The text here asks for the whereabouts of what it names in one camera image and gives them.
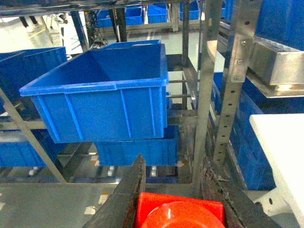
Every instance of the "gray floor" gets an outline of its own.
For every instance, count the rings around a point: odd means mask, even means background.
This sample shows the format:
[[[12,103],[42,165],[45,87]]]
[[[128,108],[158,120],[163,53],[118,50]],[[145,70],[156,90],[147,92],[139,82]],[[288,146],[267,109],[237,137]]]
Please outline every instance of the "gray floor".
[[[47,48],[60,46],[59,35],[52,35],[52,44],[44,28],[36,28],[35,32],[27,33],[21,22],[15,24],[0,23],[0,51],[11,52],[29,48]],[[109,43],[114,42],[113,34],[105,34]],[[161,39],[166,46],[167,54],[181,53],[181,32],[168,30],[146,30],[141,33],[128,32],[128,40]],[[197,68],[198,56],[197,29],[190,31],[189,57]],[[217,54],[216,72],[222,72],[224,58]],[[181,72],[170,72],[170,80],[181,79]],[[181,85],[170,84],[167,90],[171,94],[181,94]],[[28,169],[21,169],[26,174]],[[0,228],[80,228],[92,215],[85,215],[87,206],[98,207],[98,200],[102,192],[111,193],[109,189],[52,187],[52,188],[0,188]],[[149,190],[163,194],[189,196],[189,190]],[[295,218],[291,214],[281,215],[275,219],[286,228],[296,228]]]

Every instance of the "blue storage bin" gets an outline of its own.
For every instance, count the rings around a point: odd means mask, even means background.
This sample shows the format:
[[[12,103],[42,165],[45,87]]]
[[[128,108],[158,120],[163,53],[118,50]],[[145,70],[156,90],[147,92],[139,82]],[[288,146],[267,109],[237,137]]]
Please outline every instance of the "blue storage bin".
[[[146,165],[175,165],[177,162],[178,126],[168,126],[164,129],[163,139],[144,139],[137,141],[94,142],[99,164],[132,165],[141,153]]]
[[[105,49],[115,49],[115,48],[129,48],[134,46],[141,46],[141,45],[155,45],[155,44],[161,44],[161,41],[159,39],[152,39],[152,40],[139,40],[139,41],[130,41],[130,42],[121,42],[121,43],[112,43],[105,47],[103,47],[103,50]]]
[[[233,4],[234,0],[226,0],[228,22],[231,22]],[[263,0],[256,35],[303,51],[303,12],[301,0]]]
[[[241,131],[241,128],[238,123],[234,121],[231,129],[230,142],[233,146],[236,157],[238,157],[240,146],[242,144],[240,135],[243,135],[243,132]]]
[[[304,98],[295,97],[267,99],[259,91],[257,91],[256,88],[253,89],[251,86],[254,85],[252,85],[251,82],[246,79],[237,108],[236,120],[241,126],[250,147],[255,152],[256,158],[264,160],[266,159],[265,154],[249,122],[250,115],[304,113]]]
[[[41,146],[54,162],[65,144],[55,144],[45,130],[35,130]],[[0,167],[46,167],[38,153],[20,131],[0,132]]]
[[[54,142],[163,137],[165,46],[121,45],[87,51],[20,89],[31,96]]]
[[[113,26],[109,15],[109,10],[100,10],[97,13],[97,25],[99,28],[106,28]]]
[[[183,6],[184,3],[180,3],[180,20],[183,21]],[[195,0],[190,3],[190,12],[189,12],[189,20],[197,20],[200,17],[198,2]]]
[[[221,109],[217,86],[221,87],[221,84],[222,73],[214,74],[211,100],[213,98],[217,103],[215,105],[217,112]],[[242,91],[229,139],[249,190],[271,190],[275,187],[271,167],[249,122],[251,114],[262,113],[249,96]]]
[[[141,25],[143,24],[142,7],[132,7],[125,10],[126,25]]]
[[[167,4],[155,4],[148,6],[149,24],[167,22],[167,15]]]
[[[238,165],[242,171],[248,190],[272,190],[276,187],[272,169],[267,160],[258,160],[247,141],[241,137]]]
[[[65,47],[0,53],[0,87],[10,101],[16,101],[21,87],[66,60]]]
[[[167,109],[172,109],[173,101],[171,98],[166,98]]]

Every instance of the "white table surface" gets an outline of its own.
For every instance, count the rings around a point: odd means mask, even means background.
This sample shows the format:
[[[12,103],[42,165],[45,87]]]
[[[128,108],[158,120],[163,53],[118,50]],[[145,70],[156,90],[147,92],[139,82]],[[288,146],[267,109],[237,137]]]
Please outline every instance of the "white table surface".
[[[304,227],[304,114],[252,115],[277,188]]]

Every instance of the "shelving rack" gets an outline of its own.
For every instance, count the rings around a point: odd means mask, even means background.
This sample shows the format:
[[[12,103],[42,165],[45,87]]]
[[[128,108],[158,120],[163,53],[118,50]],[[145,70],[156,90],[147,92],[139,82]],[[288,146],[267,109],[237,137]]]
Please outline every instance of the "shelving rack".
[[[112,9],[119,7],[128,7],[133,5],[150,5],[155,3],[170,3],[174,8],[174,13],[178,13],[176,6],[180,0],[143,0],[143,1],[117,1],[109,2],[107,0],[87,0],[87,1],[55,1],[56,3],[45,3],[41,5],[28,5],[1,8],[0,17],[21,16],[21,15],[46,15],[50,13],[59,13],[70,11],[74,21],[74,25],[79,37],[83,51],[88,50],[88,43],[85,39],[84,29],[81,24],[78,11]],[[199,71],[197,72],[188,57],[189,51],[189,0],[184,0],[183,23],[182,23],[182,53],[177,55],[168,55],[168,70],[183,71],[182,80],[170,81],[170,83],[182,83],[181,95],[170,95],[169,98],[182,98],[182,110],[168,113],[168,123],[170,125],[181,126],[180,152],[187,152],[189,164],[188,166],[177,168],[177,178],[174,183],[149,183],[147,188],[187,188],[192,191],[194,197],[198,197],[200,193],[200,165],[203,157],[207,154],[213,156],[213,160],[220,167],[232,164],[233,157],[226,156],[227,150],[231,151],[229,145],[229,136],[234,121],[234,116],[240,96],[243,82],[245,81],[249,55],[254,44],[254,34],[257,25],[257,19],[261,8],[262,0],[237,0],[233,12],[233,19],[230,27],[227,29],[229,40],[226,43],[226,62],[224,70],[224,93],[222,97],[222,112],[216,116],[212,106],[210,106],[210,97],[214,75],[215,56],[218,47],[219,32],[225,28],[221,26],[221,7],[222,0],[206,0],[205,3],[205,20],[200,21],[199,36]],[[197,96],[197,88],[199,82],[199,95]],[[2,123],[0,130],[20,129],[39,153],[47,165],[55,179],[44,180],[43,177],[32,177],[22,179],[1,178],[1,186],[104,186],[114,188],[119,178],[112,177],[102,178],[99,170],[95,178],[78,178],[75,177],[75,171],[84,157],[91,156],[89,148],[91,143],[72,143],[69,144],[65,151],[69,152],[69,160],[63,165],[58,159],[55,164],[47,156],[37,139],[31,132],[31,129],[44,129],[45,125],[41,120],[24,121],[16,111],[13,104],[8,100],[4,92],[0,89],[0,95],[5,101],[4,108],[7,110],[13,122]],[[197,110],[186,110],[187,100],[191,97],[191,103]],[[172,167],[159,168],[160,172]],[[232,165],[232,169],[238,174],[238,169]],[[115,168],[114,173],[119,176],[119,172],[124,172],[123,167]]]

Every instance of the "metal rod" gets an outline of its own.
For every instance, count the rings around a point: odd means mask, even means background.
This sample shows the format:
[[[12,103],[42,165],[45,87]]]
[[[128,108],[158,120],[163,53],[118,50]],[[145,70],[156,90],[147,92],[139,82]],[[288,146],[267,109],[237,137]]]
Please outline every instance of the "metal rod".
[[[167,95],[166,98],[171,98],[171,99],[175,99],[175,98],[185,98],[185,97],[191,97],[190,94],[181,94],[181,95]]]
[[[235,1],[223,73],[223,96],[213,161],[222,166],[227,154],[234,117],[246,78],[254,35],[263,0]]]
[[[187,87],[186,87],[186,83],[183,82],[182,86],[181,86],[181,90],[182,90],[182,94],[186,95],[187,94]],[[182,102],[181,102],[181,108],[182,110],[186,110],[187,109],[187,100],[188,98],[185,96],[182,98]]]
[[[209,118],[210,98],[213,85],[214,61],[216,55],[219,34],[219,22],[221,18],[222,0],[206,0],[204,32],[202,37],[202,53],[200,63],[199,106],[198,125],[195,136],[192,195],[198,198],[200,195],[200,165],[206,154],[205,143]]]
[[[169,83],[183,83],[183,82],[187,82],[187,80],[183,79],[183,80],[172,80],[172,81],[169,81]]]
[[[74,26],[76,29],[76,33],[78,35],[78,39],[79,39],[82,51],[86,52],[89,50],[89,44],[87,42],[86,34],[85,34],[85,30],[84,30],[85,25],[82,24],[78,11],[72,11],[71,16],[73,19],[73,23],[74,23]]]
[[[186,0],[183,4],[183,23],[182,23],[182,66],[187,67],[188,55],[189,55],[189,14],[190,14],[190,2]],[[187,94],[186,83],[182,83],[182,94]],[[182,99],[182,109],[187,109],[187,98]]]
[[[9,101],[7,96],[4,94],[3,90],[0,88],[0,96],[4,100],[4,108],[15,121],[19,129],[25,134],[26,138],[30,144],[37,151],[43,162],[47,165],[52,174],[57,178],[60,183],[66,183],[65,178],[61,175],[60,171],[57,169],[56,165],[49,158],[46,151],[40,145],[39,141],[35,138],[32,131],[28,128],[27,124],[23,121],[22,117],[19,115],[17,110],[14,108],[13,104]]]

